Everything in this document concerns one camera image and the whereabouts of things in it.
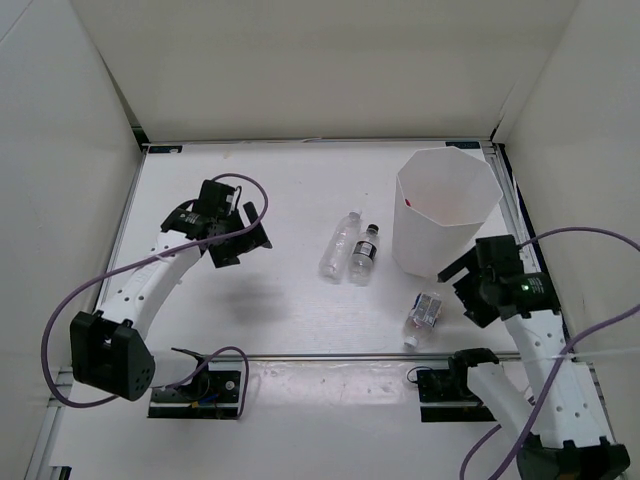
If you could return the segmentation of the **bottle with blue-white label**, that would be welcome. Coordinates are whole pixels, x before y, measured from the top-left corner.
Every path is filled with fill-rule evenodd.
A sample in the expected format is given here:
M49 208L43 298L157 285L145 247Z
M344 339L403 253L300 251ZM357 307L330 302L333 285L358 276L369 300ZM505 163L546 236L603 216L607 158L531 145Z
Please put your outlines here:
M416 296L403 329L403 344L408 349L417 349L432 335L442 311L441 297L432 292L421 292Z

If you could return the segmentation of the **clear bottle white cap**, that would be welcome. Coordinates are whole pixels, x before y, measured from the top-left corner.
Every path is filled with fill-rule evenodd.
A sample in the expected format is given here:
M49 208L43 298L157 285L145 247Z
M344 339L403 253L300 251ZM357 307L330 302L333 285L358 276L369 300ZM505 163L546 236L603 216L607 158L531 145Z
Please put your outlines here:
M350 211L339 221L319 262L321 277L336 283L341 281L361 224L361 212L358 210Z

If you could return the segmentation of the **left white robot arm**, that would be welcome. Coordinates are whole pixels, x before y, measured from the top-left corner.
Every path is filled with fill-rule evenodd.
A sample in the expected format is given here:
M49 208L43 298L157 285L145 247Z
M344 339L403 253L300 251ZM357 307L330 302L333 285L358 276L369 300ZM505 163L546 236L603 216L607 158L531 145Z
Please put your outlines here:
M249 219L254 228L243 221ZM186 399L206 395L205 357L188 362L151 352L145 339L156 314L182 277L203 255L217 268L241 255L272 246L253 203L241 210L224 204L209 211L185 202L173 210L143 266L94 313L78 313L70 325L74 379L130 401L150 388L176 388Z

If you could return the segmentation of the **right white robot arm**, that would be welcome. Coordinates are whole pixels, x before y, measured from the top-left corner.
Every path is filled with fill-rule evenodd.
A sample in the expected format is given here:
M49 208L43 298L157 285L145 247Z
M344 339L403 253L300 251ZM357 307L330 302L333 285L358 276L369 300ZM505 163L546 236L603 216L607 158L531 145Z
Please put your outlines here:
M464 314L484 328L501 321L524 365L534 399L528 401L487 348L460 350L448 360L449 387L460 399L477 397L514 442L505 462L523 479L616 479L630 466L627 448L599 423L581 382L584 364L570 346L549 277L528 273L511 237L484 239L441 270L452 277Z

